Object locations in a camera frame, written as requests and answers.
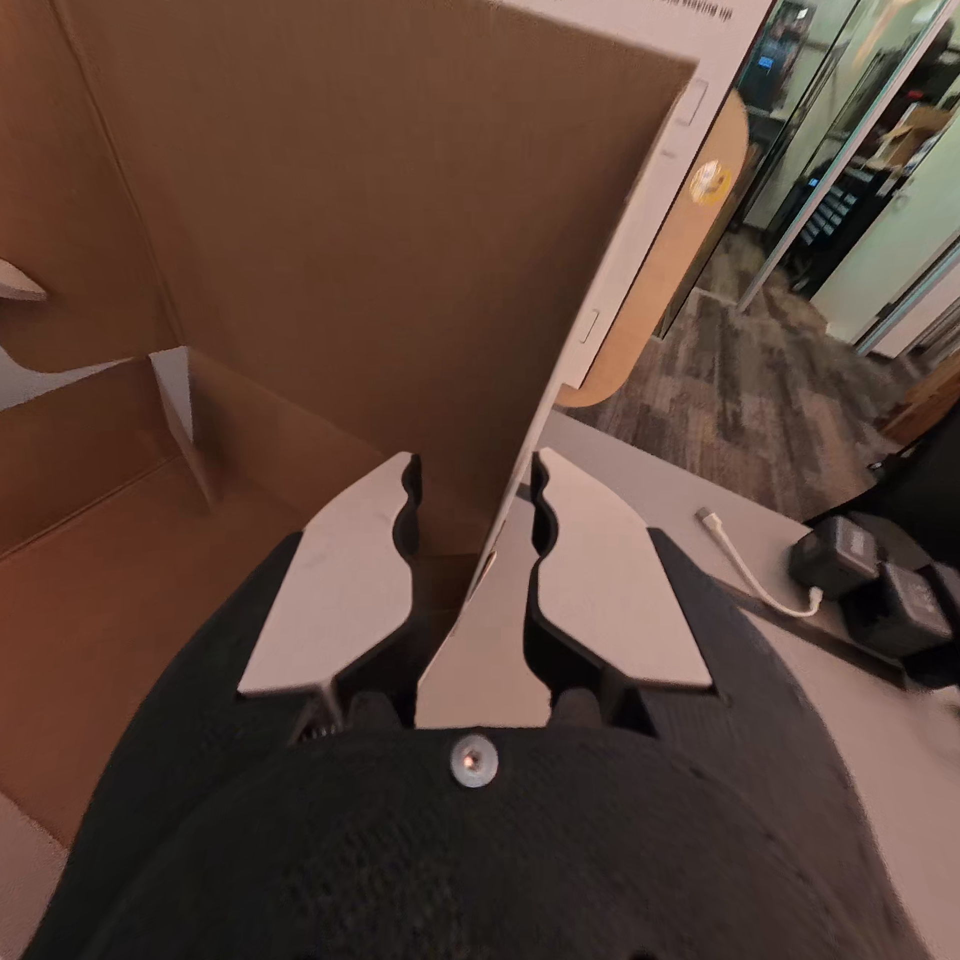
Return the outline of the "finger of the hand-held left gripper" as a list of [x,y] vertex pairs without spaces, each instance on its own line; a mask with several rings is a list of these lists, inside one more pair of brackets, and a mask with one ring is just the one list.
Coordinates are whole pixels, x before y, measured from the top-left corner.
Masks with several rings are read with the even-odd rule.
[[42,303],[47,300],[47,292],[42,286],[5,259],[1,259],[0,274],[3,301]]

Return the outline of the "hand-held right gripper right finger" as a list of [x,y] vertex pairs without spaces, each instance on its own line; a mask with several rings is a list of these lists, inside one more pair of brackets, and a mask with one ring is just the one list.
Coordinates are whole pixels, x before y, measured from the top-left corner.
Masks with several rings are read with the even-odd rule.
[[710,669],[640,515],[549,447],[531,462],[531,504],[523,656],[551,707],[584,690],[602,719],[637,721],[643,690],[711,692]]

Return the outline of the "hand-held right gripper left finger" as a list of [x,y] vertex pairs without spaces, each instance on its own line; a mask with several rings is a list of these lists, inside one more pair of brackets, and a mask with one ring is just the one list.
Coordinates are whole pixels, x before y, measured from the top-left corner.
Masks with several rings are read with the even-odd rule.
[[342,727],[354,698],[383,694],[412,726],[433,648],[417,593],[422,460],[401,452],[338,494],[303,528],[238,692],[318,696]]

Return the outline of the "white cardboard mailer box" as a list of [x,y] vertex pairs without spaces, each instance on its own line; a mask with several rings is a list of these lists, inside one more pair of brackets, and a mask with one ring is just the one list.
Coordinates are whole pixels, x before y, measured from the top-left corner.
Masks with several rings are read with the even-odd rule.
[[2,2],[2,792],[66,848],[162,671],[417,454],[426,666],[693,64],[496,2]]

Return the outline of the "brown cardboard box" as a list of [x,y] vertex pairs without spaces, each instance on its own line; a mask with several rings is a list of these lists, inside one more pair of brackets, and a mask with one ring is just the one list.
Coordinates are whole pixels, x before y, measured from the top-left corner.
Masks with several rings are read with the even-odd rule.
[[911,104],[896,126],[881,138],[867,166],[881,171],[903,169],[923,145],[939,137],[953,119],[953,110],[923,102]]

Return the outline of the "wooden display board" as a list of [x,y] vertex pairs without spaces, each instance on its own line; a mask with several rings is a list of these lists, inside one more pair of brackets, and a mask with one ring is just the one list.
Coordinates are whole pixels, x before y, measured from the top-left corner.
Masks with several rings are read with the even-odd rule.
[[[630,378],[648,341],[660,332],[690,294],[733,216],[739,202],[739,186],[744,175],[751,171],[754,156],[748,111],[738,90],[732,89],[599,346],[582,386],[562,386],[556,399],[559,407],[577,409],[604,402]],[[690,177],[701,164],[713,160],[731,169],[734,182],[725,200],[700,206],[690,198]]]

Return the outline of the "black bulky object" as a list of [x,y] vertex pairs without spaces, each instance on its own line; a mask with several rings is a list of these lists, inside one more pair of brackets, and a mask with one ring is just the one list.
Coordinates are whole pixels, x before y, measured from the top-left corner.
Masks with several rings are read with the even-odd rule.
[[959,404],[870,490],[873,512],[915,540],[950,544],[959,536]]

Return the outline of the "yellow smiley sticker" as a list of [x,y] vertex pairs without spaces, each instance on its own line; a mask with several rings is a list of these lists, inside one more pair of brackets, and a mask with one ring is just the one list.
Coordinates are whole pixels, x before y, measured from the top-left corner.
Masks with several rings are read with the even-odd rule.
[[735,175],[719,159],[703,162],[690,176],[688,191],[694,204],[711,207],[725,201]]

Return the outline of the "black drawer cabinet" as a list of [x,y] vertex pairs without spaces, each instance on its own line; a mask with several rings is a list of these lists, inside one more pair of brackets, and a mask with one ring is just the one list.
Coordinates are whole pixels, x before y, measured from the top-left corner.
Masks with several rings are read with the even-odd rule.
[[798,234],[795,246],[801,255],[818,255],[839,239],[870,180],[862,166],[846,165]]

